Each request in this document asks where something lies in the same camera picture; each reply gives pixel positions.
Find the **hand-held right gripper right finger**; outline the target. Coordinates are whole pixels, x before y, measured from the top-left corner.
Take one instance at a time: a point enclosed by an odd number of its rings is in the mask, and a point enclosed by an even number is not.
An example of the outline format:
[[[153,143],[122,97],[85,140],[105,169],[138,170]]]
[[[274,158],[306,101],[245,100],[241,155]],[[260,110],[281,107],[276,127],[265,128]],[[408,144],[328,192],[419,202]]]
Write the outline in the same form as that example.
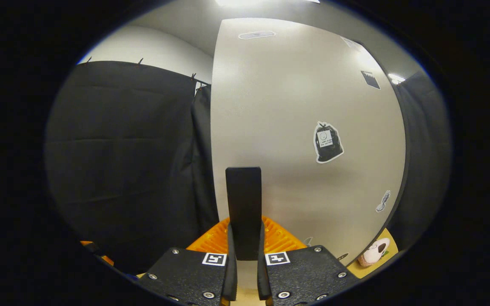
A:
[[[267,306],[319,306],[359,283],[325,246],[307,246],[269,217],[261,219],[257,290]]]

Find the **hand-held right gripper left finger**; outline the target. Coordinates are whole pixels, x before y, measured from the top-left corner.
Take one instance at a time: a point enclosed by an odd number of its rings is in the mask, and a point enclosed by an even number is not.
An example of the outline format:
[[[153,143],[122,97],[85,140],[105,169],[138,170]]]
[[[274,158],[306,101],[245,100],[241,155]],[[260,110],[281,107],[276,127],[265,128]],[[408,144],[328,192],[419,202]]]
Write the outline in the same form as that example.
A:
[[[237,292],[230,220],[220,221],[187,248],[169,248],[138,284],[179,306],[230,305]]]

